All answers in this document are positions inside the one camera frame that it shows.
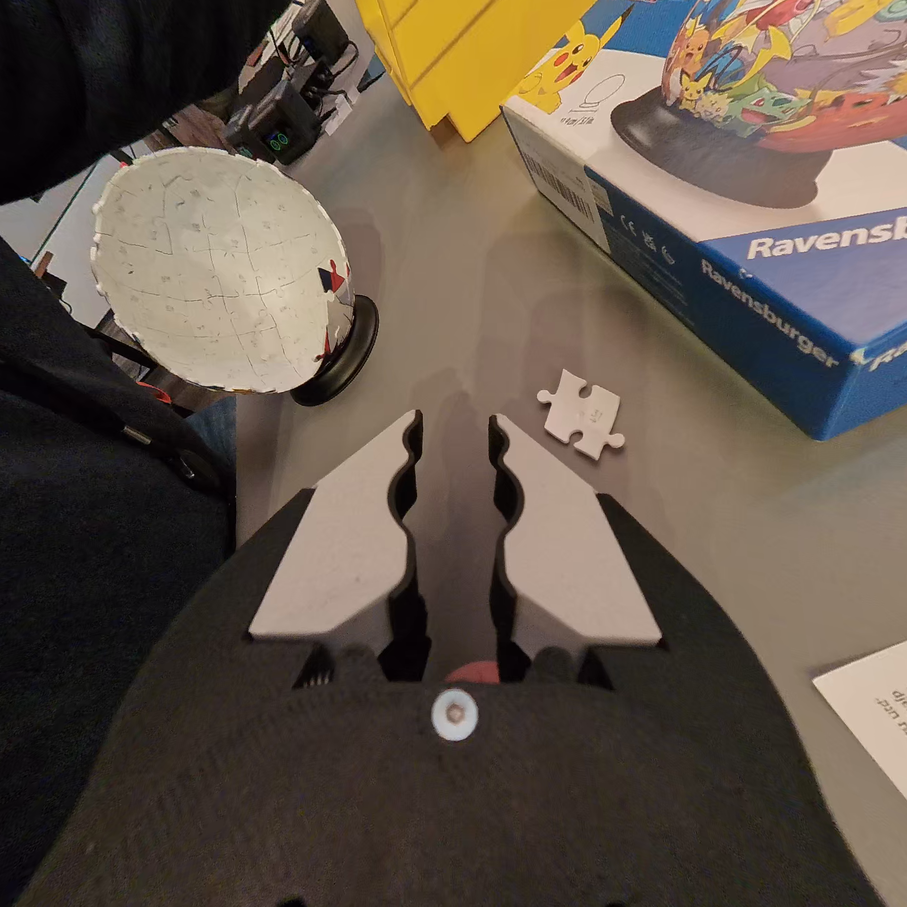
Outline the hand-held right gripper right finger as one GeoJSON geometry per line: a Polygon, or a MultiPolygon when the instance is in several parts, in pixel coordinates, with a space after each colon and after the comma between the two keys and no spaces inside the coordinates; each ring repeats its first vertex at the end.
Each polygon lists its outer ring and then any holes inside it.
{"type": "Polygon", "coordinates": [[[663,633],[599,495],[503,414],[488,423],[495,542],[490,609],[500,679],[523,679],[540,652],[573,665],[591,649],[655,647],[663,633]]]}

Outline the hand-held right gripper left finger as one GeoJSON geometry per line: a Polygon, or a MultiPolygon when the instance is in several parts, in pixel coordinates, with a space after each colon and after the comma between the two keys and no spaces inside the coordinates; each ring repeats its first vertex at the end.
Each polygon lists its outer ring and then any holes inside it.
{"type": "Polygon", "coordinates": [[[256,642],[364,647],[391,681],[420,681],[432,641],[404,516],[424,416],[410,410],[308,490],[299,525],[248,627],[256,642]]]}

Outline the white joined puzzle pieces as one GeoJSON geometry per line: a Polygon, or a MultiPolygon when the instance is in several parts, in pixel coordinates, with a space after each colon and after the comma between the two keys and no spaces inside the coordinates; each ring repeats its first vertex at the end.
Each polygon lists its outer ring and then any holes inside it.
{"type": "Polygon", "coordinates": [[[620,398],[599,385],[583,395],[586,388],[585,379],[563,369],[556,391],[542,389],[537,400],[549,406],[545,432],[564,445],[579,436],[574,449],[597,461],[606,447],[619,450],[626,444],[625,436],[614,432],[620,398]]]}

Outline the colourful puzzle ball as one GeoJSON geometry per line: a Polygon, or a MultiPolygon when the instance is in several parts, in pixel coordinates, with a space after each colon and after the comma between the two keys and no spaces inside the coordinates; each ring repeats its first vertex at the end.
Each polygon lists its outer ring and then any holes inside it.
{"type": "Polygon", "coordinates": [[[208,148],[152,153],[112,176],[93,212],[99,294],[183,381],[284,393],[349,345],[346,245],[318,200],[276,166],[208,148]]]}

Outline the yellow cardboard box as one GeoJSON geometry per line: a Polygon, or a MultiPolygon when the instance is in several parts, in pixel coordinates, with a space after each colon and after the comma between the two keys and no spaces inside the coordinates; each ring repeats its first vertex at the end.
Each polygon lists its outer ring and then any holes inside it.
{"type": "Polygon", "coordinates": [[[427,130],[473,141],[593,1],[357,1],[376,54],[427,130]]]}

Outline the black round ball stand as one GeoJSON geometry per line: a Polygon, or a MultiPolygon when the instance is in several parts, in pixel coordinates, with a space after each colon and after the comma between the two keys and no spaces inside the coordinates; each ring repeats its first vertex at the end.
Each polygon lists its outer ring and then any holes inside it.
{"type": "Polygon", "coordinates": [[[376,344],[379,331],[379,311],[368,296],[357,294],[353,306],[350,331],[339,346],[329,354],[326,364],[309,381],[292,389],[292,400],[303,407],[316,407],[329,402],[357,378],[376,344]]]}

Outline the blue white puzzle box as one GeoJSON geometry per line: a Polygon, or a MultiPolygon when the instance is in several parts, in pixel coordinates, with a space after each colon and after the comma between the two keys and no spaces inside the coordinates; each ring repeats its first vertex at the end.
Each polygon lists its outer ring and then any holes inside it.
{"type": "Polygon", "coordinates": [[[502,113],[539,193],[807,436],[905,406],[904,1],[597,2],[502,113]]]}

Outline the black charger with green display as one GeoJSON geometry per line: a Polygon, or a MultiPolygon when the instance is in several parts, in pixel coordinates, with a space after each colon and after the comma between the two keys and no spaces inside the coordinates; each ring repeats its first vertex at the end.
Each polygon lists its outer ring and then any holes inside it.
{"type": "Polygon", "coordinates": [[[324,97],[313,88],[278,81],[266,92],[247,89],[236,98],[224,130],[233,153],[289,165],[309,153],[323,132],[324,97]]]}

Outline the person's blue jeans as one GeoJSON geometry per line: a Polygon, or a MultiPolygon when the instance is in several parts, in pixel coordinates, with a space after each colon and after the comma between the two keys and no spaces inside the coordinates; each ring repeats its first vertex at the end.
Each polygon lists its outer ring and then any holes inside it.
{"type": "Polygon", "coordinates": [[[232,395],[219,398],[202,410],[184,418],[201,440],[229,467],[237,464],[237,399],[232,395]]]}

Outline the metal key clip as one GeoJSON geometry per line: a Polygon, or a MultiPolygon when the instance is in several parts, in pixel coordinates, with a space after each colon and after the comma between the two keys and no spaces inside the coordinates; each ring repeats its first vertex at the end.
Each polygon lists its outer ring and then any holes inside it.
{"type": "Polygon", "coordinates": [[[139,429],[126,424],[121,425],[120,435],[167,465],[181,481],[198,489],[207,486],[206,482],[208,482],[209,476],[204,469],[199,469],[198,465],[194,464],[191,459],[191,452],[167,446],[144,434],[139,429]]]}

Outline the black electronic device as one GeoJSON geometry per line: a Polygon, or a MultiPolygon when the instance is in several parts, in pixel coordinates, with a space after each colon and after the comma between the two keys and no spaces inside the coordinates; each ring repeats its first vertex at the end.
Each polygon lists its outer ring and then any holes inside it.
{"type": "Polygon", "coordinates": [[[350,46],[350,38],[326,1],[292,1],[291,33],[301,51],[315,62],[335,66],[350,46]]]}

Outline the white printed paper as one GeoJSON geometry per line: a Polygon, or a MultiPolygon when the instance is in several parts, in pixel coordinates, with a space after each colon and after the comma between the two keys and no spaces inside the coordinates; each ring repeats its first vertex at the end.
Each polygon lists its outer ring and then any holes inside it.
{"type": "Polygon", "coordinates": [[[906,796],[906,642],[816,676],[813,686],[906,796]]]}

